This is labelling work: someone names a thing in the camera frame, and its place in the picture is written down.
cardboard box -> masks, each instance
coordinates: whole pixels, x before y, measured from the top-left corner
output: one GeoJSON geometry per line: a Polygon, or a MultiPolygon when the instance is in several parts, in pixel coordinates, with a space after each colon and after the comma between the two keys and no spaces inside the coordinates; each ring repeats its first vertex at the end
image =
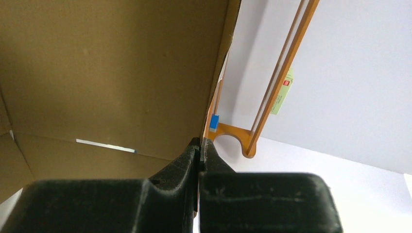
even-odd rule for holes
{"type": "Polygon", "coordinates": [[[2,1],[0,203],[34,180],[144,178],[176,158],[203,133],[239,6],[2,1]]]}

white surface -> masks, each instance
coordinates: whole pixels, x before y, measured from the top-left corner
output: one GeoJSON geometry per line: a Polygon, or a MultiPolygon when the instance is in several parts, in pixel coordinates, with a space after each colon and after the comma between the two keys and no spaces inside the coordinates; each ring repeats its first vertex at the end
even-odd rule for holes
{"type": "Polygon", "coordinates": [[[411,198],[412,198],[412,175],[405,174],[405,181],[406,181],[406,186],[409,189],[409,194],[411,195],[411,198]]]}
{"type": "Polygon", "coordinates": [[[9,199],[0,204],[0,231],[20,197],[22,190],[23,189],[17,191],[14,195],[9,197],[9,199]]]}
{"type": "MultiPolygon", "coordinates": [[[[250,129],[299,0],[243,0],[218,114],[250,129]]],[[[320,1],[262,136],[412,174],[412,1],[320,1]]]]}
{"type": "Polygon", "coordinates": [[[200,228],[199,228],[199,213],[197,213],[197,216],[193,219],[193,233],[199,233],[200,228]]]}
{"type": "Polygon", "coordinates": [[[411,233],[412,199],[403,174],[266,138],[256,156],[241,155],[230,136],[215,140],[219,155],[237,172],[309,172],[331,188],[345,233],[411,233]]]}

green tag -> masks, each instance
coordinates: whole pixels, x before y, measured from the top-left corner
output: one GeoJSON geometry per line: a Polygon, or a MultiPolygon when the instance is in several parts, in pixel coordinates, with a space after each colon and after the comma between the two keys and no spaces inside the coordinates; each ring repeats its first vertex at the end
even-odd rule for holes
{"type": "Polygon", "coordinates": [[[289,88],[292,86],[293,78],[293,69],[290,68],[288,74],[286,74],[286,78],[283,81],[282,86],[280,87],[279,94],[276,97],[275,103],[272,106],[271,114],[276,115],[279,112],[280,107],[282,106],[283,101],[285,100],[286,95],[289,92],[289,88]]]}

white background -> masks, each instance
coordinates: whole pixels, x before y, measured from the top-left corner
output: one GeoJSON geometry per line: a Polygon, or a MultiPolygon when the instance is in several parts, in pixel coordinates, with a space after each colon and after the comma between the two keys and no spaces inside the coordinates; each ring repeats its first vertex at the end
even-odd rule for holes
{"type": "MultiPolygon", "coordinates": [[[[243,0],[218,114],[250,129],[299,0],[243,0]]],[[[321,0],[262,136],[412,174],[412,1],[321,0]]]]}

cardboard flap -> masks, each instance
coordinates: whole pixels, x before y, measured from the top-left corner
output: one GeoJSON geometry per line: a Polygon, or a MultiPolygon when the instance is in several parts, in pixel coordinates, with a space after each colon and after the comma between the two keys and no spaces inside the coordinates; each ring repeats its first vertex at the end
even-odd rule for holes
{"type": "Polygon", "coordinates": [[[216,90],[217,83],[223,78],[223,66],[226,62],[226,57],[228,55],[230,45],[232,44],[233,40],[233,33],[236,26],[236,21],[238,19],[240,8],[240,1],[239,0],[231,0],[227,6],[227,15],[226,21],[223,27],[222,39],[220,43],[220,49],[218,58],[216,61],[214,79],[212,83],[212,87],[210,88],[210,96],[209,96],[209,104],[212,102],[212,98],[214,92],[216,90]]]}
{"type": "Polygon", "coordinates": [[[0,84],[13,130],[174,159],[202,134],[238,8],[237,0],[2,1],[0,84]]]}
{"type": "Polygon", "coordinates": [[[0,135],[9,133],[11,130],[9,117],[7,116],[6,107],[0,93],[0,135]]]}
{"type": "Polygon", "coordinates": [[[37,180],[148,178],[170,163],[81,143],[21,133],[15,137],[37,180]]]}
{"type": "Polygon", "coordinates": [[[0,203],[33,180],[30,169],[11,135],[7,133],[0,136],[0,203]]]}

